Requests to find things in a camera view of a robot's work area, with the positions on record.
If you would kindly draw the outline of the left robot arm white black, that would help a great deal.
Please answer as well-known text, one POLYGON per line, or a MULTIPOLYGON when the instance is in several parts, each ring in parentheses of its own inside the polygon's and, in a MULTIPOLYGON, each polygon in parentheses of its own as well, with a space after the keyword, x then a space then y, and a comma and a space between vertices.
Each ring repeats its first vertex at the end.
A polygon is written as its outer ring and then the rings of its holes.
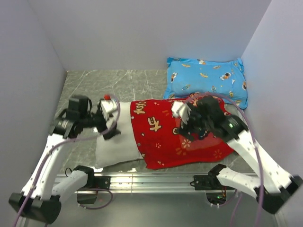
POLYGON ((35 170, 21 192, 14 192, 9 198, 10 206, 17 213, 13 226, 21 225, 20 218, 46 225, 54 223, 62 204, 79 189, 108 191, 97 186, 94 170, 87 166, 77 166, 60 183, 54 183, 72 143, 96 140, 100 136, 110 139, 121 133, 117 129, 120 103, 115 95, 104 95, 96 105, 96 112, 92 107, 87 96, 73 95, 68 107, 51 123, 45 149, 35 170))

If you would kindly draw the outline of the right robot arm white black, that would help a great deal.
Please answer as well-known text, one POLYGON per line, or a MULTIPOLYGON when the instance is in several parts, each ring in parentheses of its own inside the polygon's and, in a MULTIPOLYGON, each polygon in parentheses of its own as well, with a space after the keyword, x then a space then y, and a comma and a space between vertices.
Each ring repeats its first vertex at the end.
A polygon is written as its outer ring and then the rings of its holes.
POLYGON ((236 151, 256 173, 252 177, 218 164, 208 173, 212 188, 227 186, 241 191, 255 198, 266 212, 276 214, 302 186, 300 176, 284 170, 255 140, 248 122, 224 113, 216 98, 204 96, 195 105, 177 101, 171 110, 181 120, 179 135, 194 141, 197 135, 209 131, 236 151))

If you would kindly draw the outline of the red pillowcase with grey print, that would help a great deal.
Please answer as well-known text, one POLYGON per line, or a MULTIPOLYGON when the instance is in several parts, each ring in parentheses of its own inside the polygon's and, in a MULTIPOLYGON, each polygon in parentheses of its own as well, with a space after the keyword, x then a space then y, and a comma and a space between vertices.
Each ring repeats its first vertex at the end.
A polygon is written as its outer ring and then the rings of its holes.
POLYGON ((196 162, 218 162, 233 149, 211 132, 203 130, 190 141, 178 134, 180 119, 172 115, 172 100, 140 100, 130 104, 134 138, 146 167, 171 168, 196 162))

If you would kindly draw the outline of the white pillow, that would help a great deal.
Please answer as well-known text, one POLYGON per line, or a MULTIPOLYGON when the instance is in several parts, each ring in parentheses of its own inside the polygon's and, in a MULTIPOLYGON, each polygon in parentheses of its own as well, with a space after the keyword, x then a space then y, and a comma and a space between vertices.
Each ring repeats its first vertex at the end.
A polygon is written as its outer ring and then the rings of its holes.
POLYGON ((103 136, 97 138, 95 168, 104 168, 118 163, 143 159, 134 138, 130 104, 130 102, 120 104, 121 113, 117 129, 121 133, 108 140, 105 140, 103 136))

